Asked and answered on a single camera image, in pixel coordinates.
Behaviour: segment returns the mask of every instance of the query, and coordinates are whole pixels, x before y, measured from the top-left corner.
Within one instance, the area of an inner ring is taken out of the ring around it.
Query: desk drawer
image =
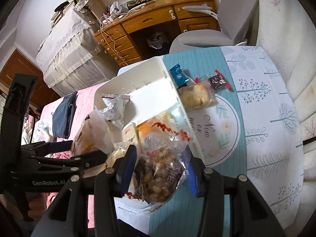
[[[106,52],[112,55],[112,54],[115,54],[115,52],[113,51],[114,48],[116,49],[116,51],[120,52],[133,46],[134,45],[131,42],[130,38],[128,36],[124,36],[115,40],[115,42],[111,42],[109,44],[104,45],[104,48]]]
[[[112,54],[111,56],[116,60],[117,63],[122,63],[123,60],[119,56],[123,57],[125,61],[128,61],[139,57],[140,54],[138,53],[135,47],[131,47],[119,52],[119,56],[117,56],[117,54]]]
[[[198,1],[198,2],[185,2],[179,3],[174,5],[174,10],[179,20],[181,19],[189,19],[189,18],[196,18],[196,17],[207,17],[208,14],[201,13],[201,12],[193,12],[193,11],[186,11],[182,9],[183,6],[193,6],[193,5],[202,5],[207,4],[208,7],[212,7],[215,12],[214,1]]]
[[[160,9],[145,12],[122,22],[122,26],[127,33],[132,33],[146,27],[157,25],[159,23],[176,20],[175,15],[174,19],[172,18],[172,15],[169,13],[170,10],[173,11],[172,6],[166,6]]]
[[[111,38],[113,40],[116,40],[116,39],[119,39],[120,37],[126,36],[126,33],[120,24],[115,25],[109,29],[105,29],[104,32],[102,31],[102,34],[103,34],[102,35],[101,31],[98,30],[97,33],[100,33],[100,34],[96,36],[96,39],[99,41],[101,45],[106,44],[106,42],[108,43],[112,42]]]
[[[179,20],[179,25],[182,33],[191,30],[218,29],[217,20],[212,16]]]
[[[142,61],[142,60],[143,60],[143,59],[142,59],[141,57],[137,57],[137,58],[135,58],[135,59],[131,59],[131,60],[129,60],[129,61],[126,61],[126,63],[127,63],[128,65],[130,65],[130,64],[133,64],[133,63],[136,63],[136,62],[140,62],[140,61]],[[126,64],[125,64],[124,62],[119,63],[119,65],[120,65],[121,67],[126,66]]]

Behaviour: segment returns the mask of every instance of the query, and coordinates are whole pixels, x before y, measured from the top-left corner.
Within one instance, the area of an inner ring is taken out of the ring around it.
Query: plastic bag of snacks
[[[164,204],[185,178],[189,161],[184,151],[190,137],[161,115],[139,131],[143,152],[134,170],[135,194],[148,204]]]
[[[112,122],[120,130],[124,127],[125,106],[130,100],[129,95],[102,94],[102,100],[106,108],[99,110],[106,120]]]
[[[109,154],[114,150],[111,133],[104,115],[94,110],[88,114],[76,134],[70,152],[72,156],[102,150]]]
[[[83,178],[88,178],[96,176],[107,168],[113,167],[116,160],[123,158],[129,148],[133,144],[131,142],[118,142],[114,144],[113,152],[108,155],[106,162],[104,164],[95,166],[93,168],[87,169],[84,171]]]
[[[215,104],[215,96],[209,81],[178,89],[181,101],[185,107],[201,108]]]

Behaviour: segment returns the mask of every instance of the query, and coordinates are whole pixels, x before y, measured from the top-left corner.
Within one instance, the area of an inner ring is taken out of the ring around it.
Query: white cable
[[[138,10],[130,9],[128,12],[121,13],[120,15],[126,14],[126,15],[123,17],[123,18],[125,18],[130,12],[133,12],[133,11],[140,11],[140,10],[141,10],[141,9],[138,9]],[[100,18],[100,20],[99,20],[101,35],[102,35],[102,37],[104,38],[104,40],[106,41],[106,44],[110,47],[110,49],[111,49],[126,65],[128,65],[128,64],[126,63],[125,59],[124,59],[123,57],[121,57],[121,56],[118,54],[119,52],[115,49],[116,41],[114,41],[114,40],[111,38],[111,36],[108,35],[107,33],[105,33],[105,31],[103,30],[103,28],[105,28],[108,24],[110,24],[110,22],[109,22],[109,23],[107,23],[106,25],[103,25],[103,22],[101,22],[101,19],[102,19],[104,16],[105,16],[105,15],[103,15],[103,16]],[[104,37],[103,33],[106,34],[106,35],[114,42],[114,49],[112,49],[112,47],[109,45],[109,43],[107,42],[107,40],[106,40],[106,38]]]
[[[104,15],[100,18],[100,31],[101,31],[101,35],[102,37],[104,38],[104,41],[106,41],[106,44],[110,47],[110,49],[126,64],[126,66],[128,65],[126,62],[125,62],[125,59],[123,57],[121,57],[118,53],[118,51],[115,49],[115,46],[116,46],[116,41],[114,41],[110,35],[108,35],[107,33],[104,32],[103,28],[106,27],[106,25],[104,26],[103,23],[101,23],[101,19],[104,17]],[[106,34],[113,42],[114,42],[114,49],[112,49],[112,47],[109,45],[109,43],[107,42],[105,36],[103,35]]]

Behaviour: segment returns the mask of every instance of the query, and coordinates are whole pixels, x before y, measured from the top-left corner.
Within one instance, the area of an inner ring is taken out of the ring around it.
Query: pink bedsheet
[[[68,140],[73,140],[75,135],[77,134],[78,130],[80,129],[81,123],[86,118],[86,116],[93,111],[93,104],[94,104],[94,94],[96,90],[102,86],[104,83],[79,90],[78,94],[75,99],[76,104],[76,111],[74,115],[74,120],[72,122],[71,132]],[[51,119],[52,112],[56,110],[58,105],[62,102],[63,98],[58,99],[48,105],[46,105],[42,111],[41,119]],[[62,138],[57,138],[57,141],[63,141]],[[70,153],[69,151],[55,153],[53,158],[58,159],[69,159]],[[55,197],[57,193],[51,193],[47,198],[47,207],[51,204],[53,197]],[[88,227],[94,227],[94,196],[89,195],[88,200]]]

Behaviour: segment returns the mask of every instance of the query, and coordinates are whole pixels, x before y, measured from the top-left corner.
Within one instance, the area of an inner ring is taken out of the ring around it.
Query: blue snack wrapper
[[[179,64],[172,67],[169,71],[178,87],[185,85],[190,80],[184,75]]]

